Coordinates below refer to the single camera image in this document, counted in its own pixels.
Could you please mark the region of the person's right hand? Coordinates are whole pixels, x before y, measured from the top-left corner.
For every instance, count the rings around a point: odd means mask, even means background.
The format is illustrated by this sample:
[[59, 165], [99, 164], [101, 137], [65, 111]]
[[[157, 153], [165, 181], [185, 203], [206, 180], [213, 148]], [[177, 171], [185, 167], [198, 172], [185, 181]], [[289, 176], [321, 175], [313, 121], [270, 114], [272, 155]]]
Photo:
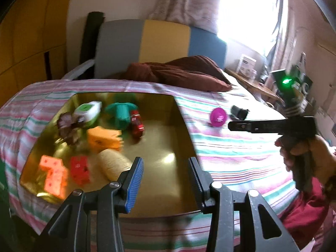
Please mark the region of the person's right hand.
[[335, 176], [335, 154], [332, 148], [321, 136], [316, 135], [306, 141], [298, 142], [290, 151], [284, 147], [285, 138], [280, 137], [274, 143], [280, 147], [280, 155], [284, 158], [287, 171], [294, 166], [294, 157], [310, 153], [313, 162], [313, 176], [324, 186], [329, 179]]

